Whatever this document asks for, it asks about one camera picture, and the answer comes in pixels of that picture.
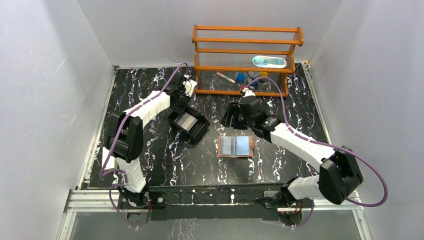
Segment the brown leather card holder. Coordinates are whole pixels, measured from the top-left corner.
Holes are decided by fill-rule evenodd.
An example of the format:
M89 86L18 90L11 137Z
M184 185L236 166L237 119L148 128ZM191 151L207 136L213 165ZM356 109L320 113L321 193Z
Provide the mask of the brown leather card holder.
M220 158L251 158L255 144L252 136L225 136L218 138L217 156Z

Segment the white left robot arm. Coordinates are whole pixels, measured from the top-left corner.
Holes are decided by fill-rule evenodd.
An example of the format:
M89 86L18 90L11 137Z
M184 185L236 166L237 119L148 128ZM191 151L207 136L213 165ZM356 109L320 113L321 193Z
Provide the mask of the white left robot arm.
M183 113L193 93L193 90L155 90L122 114L111 116L100 175L122 174L124 183L119 187L131 192L129 200L137 208L144 208L150 200L143 191L147 180L139 160L144 147L144 127L167 109Z

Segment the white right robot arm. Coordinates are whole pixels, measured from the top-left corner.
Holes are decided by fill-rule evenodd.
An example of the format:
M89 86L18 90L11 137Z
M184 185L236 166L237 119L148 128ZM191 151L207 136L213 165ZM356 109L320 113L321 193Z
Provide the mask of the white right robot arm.
M340 205L364 181L357 160L347 153L347 147L335 149L315 144L313 138L290 131L281 117L270 115L259 103L230 102L220 124L251 129L257 137L285 148L317 171L314 176L292 178L272 196L264 193L256 202L266 208L273 204L295 207L303 199L326 199Z

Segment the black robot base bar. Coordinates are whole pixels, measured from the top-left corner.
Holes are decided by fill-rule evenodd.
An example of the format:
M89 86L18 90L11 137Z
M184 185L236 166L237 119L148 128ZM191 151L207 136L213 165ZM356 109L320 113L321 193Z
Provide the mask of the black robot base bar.
M260 219L298 224L308 198L288 197L283 183L149 186L141 193L119 189L117 206L146 213L152 221L173 219Z

